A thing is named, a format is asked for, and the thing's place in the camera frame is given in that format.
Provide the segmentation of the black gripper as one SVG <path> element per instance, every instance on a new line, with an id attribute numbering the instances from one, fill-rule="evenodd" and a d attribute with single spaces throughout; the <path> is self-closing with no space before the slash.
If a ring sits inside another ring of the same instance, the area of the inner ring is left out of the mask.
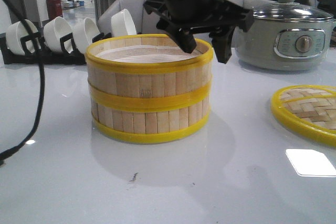
<path id="1" fill-rule="evenodd" d="M 144 8 L 168 24 L 163 30 L 185 53 L 196 48 L 192 34 L 208 33 L 217 61 L 224 64 L 232 55 L 235 28 L 247 32 L 254 23 L 251 9 L 228 0 L 146 0 Z"/>

